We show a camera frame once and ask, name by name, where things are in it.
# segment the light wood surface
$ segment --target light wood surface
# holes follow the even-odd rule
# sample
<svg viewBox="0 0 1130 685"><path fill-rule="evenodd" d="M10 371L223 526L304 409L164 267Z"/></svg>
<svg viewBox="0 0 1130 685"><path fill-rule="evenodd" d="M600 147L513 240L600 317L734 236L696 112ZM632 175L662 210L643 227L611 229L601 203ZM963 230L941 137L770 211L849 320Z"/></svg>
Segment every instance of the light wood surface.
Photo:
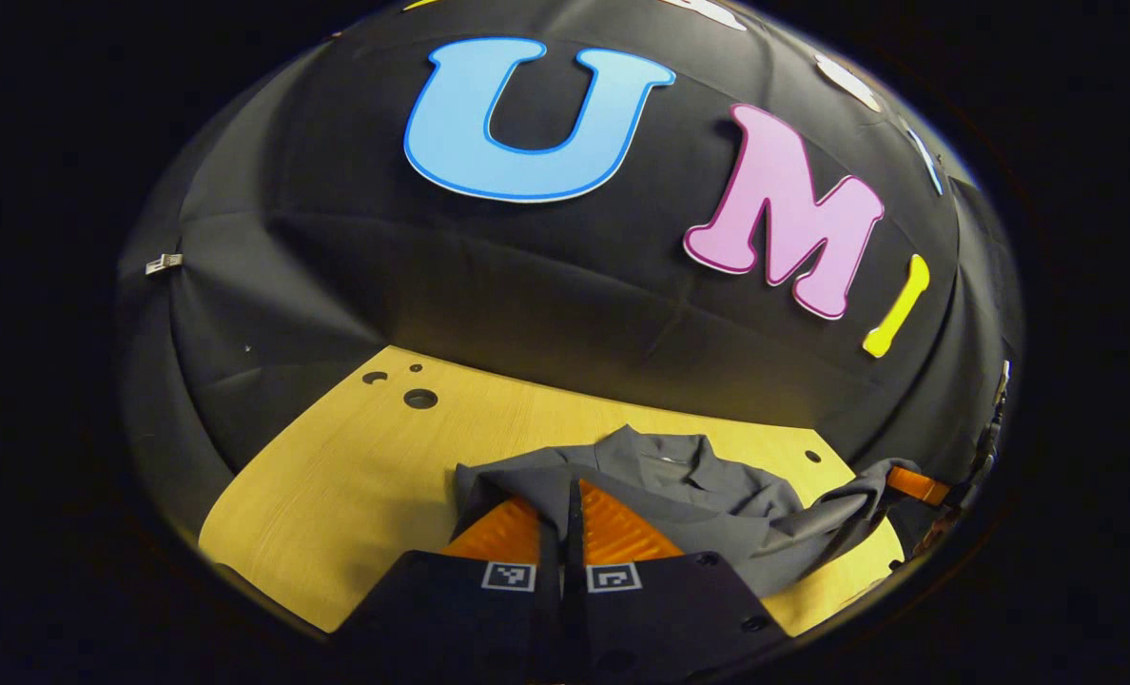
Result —
<svg viewBox="0 0 1130 685"><path fill-rule="evenodd" d="M421 364L414 373L410 365ZM386 381L364 376L381 370ZM436 406L405 394L428 389ZM388 347L322 396L235 477L199 544L261 592L333 632L409 549L446 546L455 523L455 463L478 466L538 448L640 433L706 434L718 457L788 478L812 503L853 477L812 430L683 415L597 399ZM811 450L818 463L805 456ZM857 549L772 598L766 609L797 634L903 558L884 523Z"/></svg>

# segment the blue letter u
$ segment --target blue letter u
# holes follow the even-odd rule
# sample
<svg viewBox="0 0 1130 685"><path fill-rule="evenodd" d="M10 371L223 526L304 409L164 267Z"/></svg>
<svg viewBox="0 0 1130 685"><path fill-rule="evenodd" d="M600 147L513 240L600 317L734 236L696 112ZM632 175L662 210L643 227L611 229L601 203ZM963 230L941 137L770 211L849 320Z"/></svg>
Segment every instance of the blue letter u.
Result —
<svg viewBox="0 0 1130 685"><path fill-rule="evenodd" d="M405 131L412 168L461 194L508 202L576 198L607 182L625 159L649 90L675 83L675 72L643 57L586 49L577 61L594 72L591 90L565 142L520 150L493 140L493 107L510 75L545 52L523 38L461 40L432 52L434 73Z"/></svg>

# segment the black background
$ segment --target black background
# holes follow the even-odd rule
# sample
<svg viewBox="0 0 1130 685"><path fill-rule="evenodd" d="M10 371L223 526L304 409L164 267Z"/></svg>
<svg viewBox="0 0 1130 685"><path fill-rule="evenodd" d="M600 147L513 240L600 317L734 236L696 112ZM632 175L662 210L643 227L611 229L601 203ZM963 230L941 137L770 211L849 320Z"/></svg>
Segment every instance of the black background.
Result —
<svg viewBox="0 0 1130 685"><path fill-rule="evenodd" d="M994 532L774 680L1130 680L1130 5L1022 5L766 6L938 129L971 122L956 142L1022 190L1040 294ZM133 513L107 359L114 255L160 171L366 6L0 3L0 682L329 676Z"/></svg>

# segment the letter m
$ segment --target letter m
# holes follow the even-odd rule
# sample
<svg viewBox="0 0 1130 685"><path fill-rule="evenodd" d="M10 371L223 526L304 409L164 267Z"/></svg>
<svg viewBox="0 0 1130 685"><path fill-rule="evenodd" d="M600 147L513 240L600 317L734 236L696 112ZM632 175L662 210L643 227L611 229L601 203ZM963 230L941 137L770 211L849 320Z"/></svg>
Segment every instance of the letter m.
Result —
<svg viewBox="0 0 1130 685"><path fill-rule="evenodd" d="M742 150L718 211L707 225L684 234L684 250L710 268L747 274L756 260L751 235L766 208L766 281L781 286L822 249L811 272L794 281L794 298L837 320L847 309L869 233L883 217L881 200L849 175L816 202L801 136L751 105L733 105L730 114L742 127Z"/></svg>

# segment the gray shirt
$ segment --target gray shirt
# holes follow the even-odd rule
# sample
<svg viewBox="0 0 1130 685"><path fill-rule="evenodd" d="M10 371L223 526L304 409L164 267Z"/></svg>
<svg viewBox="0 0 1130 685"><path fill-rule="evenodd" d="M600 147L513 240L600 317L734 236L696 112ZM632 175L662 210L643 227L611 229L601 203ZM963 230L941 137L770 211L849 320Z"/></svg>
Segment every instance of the gray shirt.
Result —
<svg viewBox="0 0 1130 685"><path fill-rule="evenodd" d="M757 596L779 592L864 540L898 496L883 460L803 508L790 483L719 459L704 435L643 435L625 425L594 443L542 448L479 467L455 466L455 535L510 495L568 526L570 485L585 478L645 518L686 554L724 556Z"/></svg>

